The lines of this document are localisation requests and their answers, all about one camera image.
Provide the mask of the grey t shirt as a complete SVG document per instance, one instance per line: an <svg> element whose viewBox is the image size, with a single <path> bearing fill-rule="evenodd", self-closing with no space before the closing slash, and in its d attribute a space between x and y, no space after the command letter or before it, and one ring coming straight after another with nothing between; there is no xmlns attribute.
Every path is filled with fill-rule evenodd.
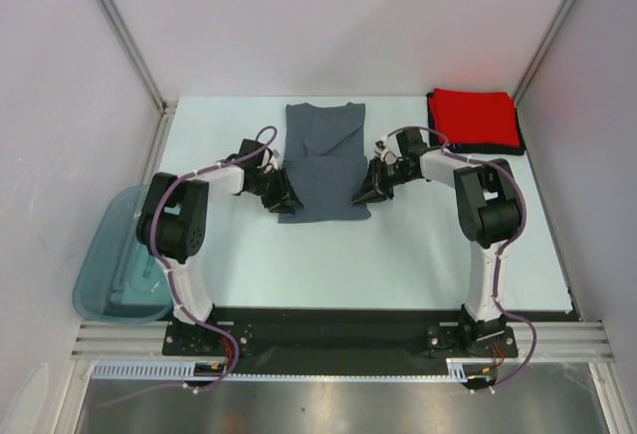
<svg viewBox="0 0 637 434"><path fill-rule="evenodd" d="M363 221L370 217L364 204L351 202L367 171L365 115L364 104L286 106L283 167L304 208L294 215L281 215L281 224Z"/></svg>

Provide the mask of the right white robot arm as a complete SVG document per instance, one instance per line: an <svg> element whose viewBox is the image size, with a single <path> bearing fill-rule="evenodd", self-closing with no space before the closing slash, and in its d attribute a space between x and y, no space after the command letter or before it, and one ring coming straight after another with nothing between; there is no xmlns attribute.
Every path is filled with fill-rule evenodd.
<svg viewBox="0 0 637 434"><path fill-rule="evenodd" d="M440 348L469 356L495 353L509 317L503 305L505 267L510 246L527 224L526 202L506 160L456 154L445 135L427 129L443 139L431 146L424 131L423 126L406 126L378 140L351 203L391 200L396 186L419 179L454 190L460 229L471 249L469 291L450 343Z"/></svg>

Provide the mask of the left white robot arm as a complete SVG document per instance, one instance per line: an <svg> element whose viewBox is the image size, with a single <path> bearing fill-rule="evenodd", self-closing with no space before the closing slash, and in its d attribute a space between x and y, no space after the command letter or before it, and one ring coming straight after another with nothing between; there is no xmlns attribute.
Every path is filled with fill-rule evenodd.
<svg viewBox="0 0 637 434"><path fill-rule="evenodd" d="M249 193L274 214L304 208L277 153L266 142L245 138L239 150L202 169L177 176L153 175L136 226L136 239L160 267L172 298L172 320L163 352L206 354L229 339L208 323L215 304L205 287L199 252L208 205L223 196Z"/></svg>

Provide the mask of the teal transparent plastic bin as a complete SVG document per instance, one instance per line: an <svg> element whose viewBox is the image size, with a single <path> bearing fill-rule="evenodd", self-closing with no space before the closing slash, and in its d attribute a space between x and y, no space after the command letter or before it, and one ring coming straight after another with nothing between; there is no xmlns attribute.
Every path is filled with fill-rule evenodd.
<svg viewBox="0 0 637 434"><path fill-rule="evenodd" d="M106 208L73 289L73 306L87 321L141 325L172 309L160 267L136 239L147 190L128 187Z"/></svg>

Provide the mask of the left aluminium frame post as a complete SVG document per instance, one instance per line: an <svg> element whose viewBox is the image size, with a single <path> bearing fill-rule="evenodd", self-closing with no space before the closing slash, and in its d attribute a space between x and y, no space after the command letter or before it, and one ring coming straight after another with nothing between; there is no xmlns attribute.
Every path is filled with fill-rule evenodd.
<svg viewBox="0 0 637 434"><path fill-rule="evenodd" d="M138 77L142 88L148 95L156 110L163 113L166 101L153 77L149 66L136 44L128 25L126 24L115 0L96 0L106 22L110 26L124 55L128 59L133 71Z"/></svg>

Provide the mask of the aluminium frame post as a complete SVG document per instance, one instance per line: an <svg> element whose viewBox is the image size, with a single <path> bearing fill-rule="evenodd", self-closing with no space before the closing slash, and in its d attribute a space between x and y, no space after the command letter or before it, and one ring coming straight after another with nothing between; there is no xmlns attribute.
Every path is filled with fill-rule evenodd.
<svg viewBox="0 0 637 434"><path fill-rule="evenodd" d="M128 25L126 24L115 0L96 0L106 22L110 26L124 55L128 59L133 71L138 77L142 88L148 95L156 110L163 113L166 101L153 77L149 66L136 44Z"/></svg>
<svg viewBox="0 0 637 434"><path fill-rule="evenodd" d="M551 47L557 40L578 1L579 0L560 0L530 62L513 92L513 99L516 105L519 105L524 99L525 94L529 90L544 60L548 56Z"/></svg>

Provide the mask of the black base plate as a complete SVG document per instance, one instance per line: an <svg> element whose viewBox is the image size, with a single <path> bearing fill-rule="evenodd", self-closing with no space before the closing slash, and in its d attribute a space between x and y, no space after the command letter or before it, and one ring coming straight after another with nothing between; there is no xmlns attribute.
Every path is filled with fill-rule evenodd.
<svg viewBox="0 0 637 434"><path fill-rule="evenodd" d="M416 373L438 359L500 363L516 360L519 349L511 327L495 353L469 356L440 347L449 344L458 310L331 310L216 308L208 323L238 346L237 366L258 373L296 369L303 373ZM212 358L232 350L215 341L209 353L167 355Z"/></svg>

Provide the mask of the aluminium front rail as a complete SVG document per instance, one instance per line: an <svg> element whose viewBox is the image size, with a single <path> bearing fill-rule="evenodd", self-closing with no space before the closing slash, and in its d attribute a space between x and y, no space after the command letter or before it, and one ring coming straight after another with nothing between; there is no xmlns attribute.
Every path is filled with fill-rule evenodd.
<svg viewBox="0 0 637 434"><path fill-rule="evenodd" d="M72 360L161 360L167 322L111 325L83 322L71 351ZM612 362L614 355L601 323L535 325L533 362Z"/></svg>

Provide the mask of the right aluminium frame post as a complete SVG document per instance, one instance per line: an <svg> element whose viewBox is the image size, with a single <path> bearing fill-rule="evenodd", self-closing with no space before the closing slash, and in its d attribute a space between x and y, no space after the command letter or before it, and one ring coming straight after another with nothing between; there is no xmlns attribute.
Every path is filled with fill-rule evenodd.
<svg viewBox="0 0 637 434"><path fill-rule="evenodd" d="M544 60L548 56L551 47L557 40L578 1L579 0L560 0L530 62L513 92L513 99L516 105L519 105L524 99L525 94L529 90Z"/></svg>

